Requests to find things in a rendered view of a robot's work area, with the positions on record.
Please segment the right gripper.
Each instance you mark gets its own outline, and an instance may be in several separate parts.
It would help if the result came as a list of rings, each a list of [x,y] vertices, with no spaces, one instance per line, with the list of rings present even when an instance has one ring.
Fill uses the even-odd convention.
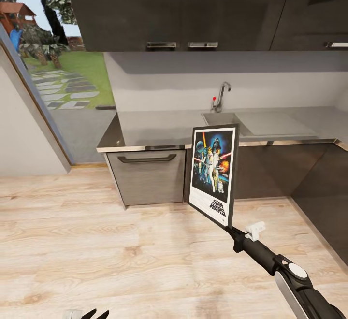
[[[234,240],[234,246],[233,246],[234,251],[236,253],[245,251],[259,264],[260,255],[268,247],[266,247],[259,240],[253,242],[250,238],[246,238],[245,237],[246,233],[242,232],[241,230],[235,227],[232,227],[231,229],[228,226],[226,226],[225,228]]]

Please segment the poster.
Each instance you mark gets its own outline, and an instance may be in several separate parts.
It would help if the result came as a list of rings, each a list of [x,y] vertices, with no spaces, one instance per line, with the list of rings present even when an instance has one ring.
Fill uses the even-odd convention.
[[[194,127],[188,204],[223,230],[232,229],[240,123]]]

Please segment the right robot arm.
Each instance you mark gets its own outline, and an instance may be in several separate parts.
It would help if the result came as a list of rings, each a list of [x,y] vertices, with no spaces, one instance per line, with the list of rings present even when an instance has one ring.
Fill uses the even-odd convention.
[[[297,319],[347,319],[323,295],[315,290],[308,273],[282,254],[276,255],[259,241],[259,232],[265,230],[263,221],[245,226],[247,233],[228,226],[225,227],[234,240],[236,253],[245,251],[261,265],[275,281]],[[284,265],[282,261],[286,261]]]

